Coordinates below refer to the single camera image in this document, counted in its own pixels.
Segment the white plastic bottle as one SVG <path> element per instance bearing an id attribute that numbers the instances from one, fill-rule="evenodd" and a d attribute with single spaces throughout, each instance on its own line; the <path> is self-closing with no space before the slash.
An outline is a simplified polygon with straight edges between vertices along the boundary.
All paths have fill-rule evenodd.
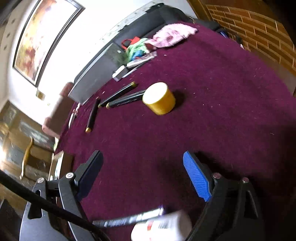
<path id="1" fill-rule="evenodd" d="M 190 217 L 179 210 L 137 223 L 130 238 L 133 241 L 186 240 L 191 230 Z"/>

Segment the purple capped black marker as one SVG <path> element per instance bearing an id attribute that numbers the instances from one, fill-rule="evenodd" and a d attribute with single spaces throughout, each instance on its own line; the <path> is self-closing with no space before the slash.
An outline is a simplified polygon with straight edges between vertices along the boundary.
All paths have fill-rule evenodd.
<path id="1" fill-rule="evenodd" d="M 116 219 L 108 219 L 108 220 L 95 220 L 92 222 L 92 224 L 99 228 L 127 226 L 127 225 L 136 224 L 138 222 L 147 221 L 151 218 L 158 218 L 164 215 L 165 213 L 166 211 L 164 207 L 160 206 L 159 208 L 142 212 L 139 214 L 131 215 L 131 216 L 120 217 Z"/>

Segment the cardboard box tray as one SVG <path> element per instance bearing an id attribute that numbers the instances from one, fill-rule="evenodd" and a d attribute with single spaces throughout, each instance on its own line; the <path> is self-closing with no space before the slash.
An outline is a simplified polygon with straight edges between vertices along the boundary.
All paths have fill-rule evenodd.
<path id="1" fill-rule="evenodd" d="M 64 151 L 55 154 L 51 161 L 48 181 L 62 178 L 65 174 L 72 170 L 74 157 Z"/>

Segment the yellow capped black marker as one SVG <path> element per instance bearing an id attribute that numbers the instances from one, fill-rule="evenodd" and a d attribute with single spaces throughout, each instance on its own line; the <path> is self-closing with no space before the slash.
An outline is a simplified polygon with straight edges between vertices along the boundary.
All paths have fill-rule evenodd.
<path id="1" fill-rule="evenodd" d="M 100 101 L 101 101 L 101 99 L 99 97 L 97 97 L 95 99 L 95 103 L 93 105 L 93 108 L 91 110 L 91 113 L 89 115 L 88 122 L 87 122 L 87 125 L 86 125 L 86 130 L 85 130 L 86 133 L 90 133 L 92 131 L 92 129 L 93 129 Z"/>

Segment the brown upholstered chair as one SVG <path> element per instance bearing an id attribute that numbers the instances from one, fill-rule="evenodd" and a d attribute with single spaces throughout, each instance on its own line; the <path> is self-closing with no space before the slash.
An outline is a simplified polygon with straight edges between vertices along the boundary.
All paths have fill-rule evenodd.
<path id="1" fill-rule="evenodd" d="M 66 83 L 54 103 L 49 116 L 45 118 L 42 130 L 46 135 L 57 139 L 60 138 L 63 126 L 74 104 L 74 100 L 68 96 L 73 86 L 73 82 Z"/>

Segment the yellow wooden chair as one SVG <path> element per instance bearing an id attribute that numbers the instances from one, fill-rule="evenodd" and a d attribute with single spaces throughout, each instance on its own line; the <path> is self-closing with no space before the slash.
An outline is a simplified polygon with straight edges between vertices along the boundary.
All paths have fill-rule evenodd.
<path id="1" fill-rule="evenodd" d="M 26 150 L 25 150 L 25 153 L 24 153 L 24 156 L 23 156 L 23 160 L 22 160 L 22 169 L 21 169 L 21 174 L 19 176 L 20 180 L 22 180 L 24 177 L 28 178 L 28 176 L 26 176 L 26 165 L 29 161 L 29 157 L 31 156 L 31 149 L 33 147 L 37 147 L 41 150 L 44 150 L 44 151 L 47 151 L 47 152 L 50 152 L 50 153 L 54 153 L 54 149 L 53 148 L 48 148 L 48 147 L 45 147 L 43 145 L 40 145 L 40 144 L 36 144 L 35 143 L 35 140 L 31 137 L 31 140 L 30 140 L 30 143 L 29 145 L 27 146 Z"/>

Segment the white key fob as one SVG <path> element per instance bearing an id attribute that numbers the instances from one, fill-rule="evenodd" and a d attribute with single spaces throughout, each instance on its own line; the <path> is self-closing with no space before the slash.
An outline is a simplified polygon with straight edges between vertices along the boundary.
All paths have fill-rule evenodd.
<path id="1" fill-rule="evenodd" d="M 71 127 L 71 125 L 73 124 L 75 118 L 77 117 L 77 110 L 74 109 L 71 113 L 70 119 L 69 119 L 69 123 L 68 123 L 68 128 Z"/>

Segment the maroon bed blanket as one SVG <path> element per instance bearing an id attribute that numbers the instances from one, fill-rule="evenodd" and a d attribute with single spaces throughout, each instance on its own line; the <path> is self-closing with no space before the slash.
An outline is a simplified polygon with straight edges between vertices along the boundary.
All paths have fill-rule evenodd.
<path id="1" fill-rule="evenodd" d="M 104 163 L 81 202 L 90 220 L 157 208 L 203 208 L 183 166 L 185 151 L 229 179 L 249 178 L 267 240 L 295 240 L 295 98 L 255 54 L 205 27 L 95 97 L 107 98 L 132 81 L 137 89 L 164 82 L 176 98 L 162 116 L 141 101 L 101 109 L 86 133 L 94 104 L 81 106 L 62 132 L 58 150 L 74 168 L 95 150 Z"/>

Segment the small framed picture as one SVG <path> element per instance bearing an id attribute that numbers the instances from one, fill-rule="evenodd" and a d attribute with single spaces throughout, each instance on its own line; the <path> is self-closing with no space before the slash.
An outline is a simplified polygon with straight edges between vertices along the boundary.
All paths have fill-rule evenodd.
<path id="1" fill-rule="evenodd" d="M 40 100 L 44 100 L 45 99 L 45 94 L 43 92 L 41 92 L 40 90 L 37 89 L 36 91 L 36 97 Z"/>

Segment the yellow round container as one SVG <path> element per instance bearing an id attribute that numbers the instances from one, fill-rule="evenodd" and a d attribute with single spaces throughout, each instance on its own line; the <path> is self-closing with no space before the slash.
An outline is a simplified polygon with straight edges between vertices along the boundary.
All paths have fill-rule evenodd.
<path id="1" fill-rule="evenodd" d="M 157 82 L 146 89 L 142 102 L 156 115 L 164 115 L 175 107 L 176 99 L 166 83 Z"/>

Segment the white power adapter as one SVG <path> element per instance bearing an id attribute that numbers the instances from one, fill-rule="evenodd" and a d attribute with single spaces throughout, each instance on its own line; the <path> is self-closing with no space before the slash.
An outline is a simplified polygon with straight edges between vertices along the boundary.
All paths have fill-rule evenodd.
<path id="1" fill-rule="evenodd" d="M 120 81 L 126 74 L 128 73 L 128 69 L 124 66 L 121 65 L 113 74 L 112 78 L 118 82 Z"/>

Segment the clear plastic packet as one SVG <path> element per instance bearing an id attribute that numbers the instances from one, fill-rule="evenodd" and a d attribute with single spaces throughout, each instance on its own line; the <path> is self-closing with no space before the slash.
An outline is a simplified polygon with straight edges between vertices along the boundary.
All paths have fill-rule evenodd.
<path id="1" fill-rule="evenodd" d="M 157 51 L 153 51 L 149 54 L 146 54 L 145 56 L 142 56 L 138 59 L 130 61 L 129 63 L 126 64 L 126 68 L 127 69 L 135 68 L 136 66 L 141 65 L 142 63 L 146 63 L 147 61 L 153 59 L 156 56 L 158 56 Z"/>

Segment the green cloth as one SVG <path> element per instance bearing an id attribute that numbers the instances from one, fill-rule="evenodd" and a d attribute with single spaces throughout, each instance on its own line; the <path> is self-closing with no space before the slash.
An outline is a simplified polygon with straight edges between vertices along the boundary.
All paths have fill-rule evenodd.
<path id="1" fill-rule="evenodd" d="M 137 57 L 142 57 L 150 53 L 149 49 L 145 45 L 147 40 L 148 38 L 142 38 L 138 42 L 128 46 L 125 51 L 126 63 L 135 60 Z"/>

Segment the pink fluffy cloth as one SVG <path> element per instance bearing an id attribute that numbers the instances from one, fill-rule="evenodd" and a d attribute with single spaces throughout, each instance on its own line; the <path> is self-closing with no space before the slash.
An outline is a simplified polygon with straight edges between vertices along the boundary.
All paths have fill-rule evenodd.
<path id="1" fill-rule="evenodd" d="M 162 27 L 151 39 L 147 39 L 145 44 L 156 48 L 171 47 L 197 32 L 198 29 L 185 24 L 169 24 Z"/>

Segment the wooden brick pattern cabinet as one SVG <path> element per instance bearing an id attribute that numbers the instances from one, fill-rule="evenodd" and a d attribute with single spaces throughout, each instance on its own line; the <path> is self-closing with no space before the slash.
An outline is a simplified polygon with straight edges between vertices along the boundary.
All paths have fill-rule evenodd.
<path id="1" fill-rule="evenodd" d="M 295 1 L 189 1 L 201 20 L 223 26 L 249 51 L 295 74 Z"/>

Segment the black leather headboard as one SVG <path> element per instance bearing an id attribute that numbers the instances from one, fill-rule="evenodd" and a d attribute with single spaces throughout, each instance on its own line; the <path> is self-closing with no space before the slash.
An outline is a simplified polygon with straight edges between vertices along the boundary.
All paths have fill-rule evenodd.
<path id="1" fill-rule="evenodd" d="M 80 71 L 80 73 L 75 77 L 74 83 L 87 73 L 90 73 L 91 76 L 97 73 L 106 73 L 107 76 L 111 76 L 120 66 L 125 64 L 125 50 L 121 46 L 121 43 L 124 40 L 132 39 L 134 37 L 151 37 L 163 26 L 178 22 L 196 23 L 197 25 L 204 26 L 219 34 L 225 31 L 222 26 L 214 21 L 191 19 L 180 9 L 167 6 L 163 3 L 155 4 L 150 7 L 144 15 L 134 20 L 131 24 L 124 26 L 119 33 L 111 39 Z M 111 56 L 110 59 L 101 58 L 100 55 L 103 54 L 109 47 L 115 47 L 115 54 Z"/>

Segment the framed wall painting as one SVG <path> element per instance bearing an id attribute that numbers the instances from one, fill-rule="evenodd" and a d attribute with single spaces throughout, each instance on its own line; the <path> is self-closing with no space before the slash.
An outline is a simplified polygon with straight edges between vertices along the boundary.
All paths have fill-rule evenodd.
<path id="1" fill-rule="evenodd" d="M 37 1 L 22 29 L 13 68 L 38 87 L 60 39 L 84 11 L 77 1 Z"/>

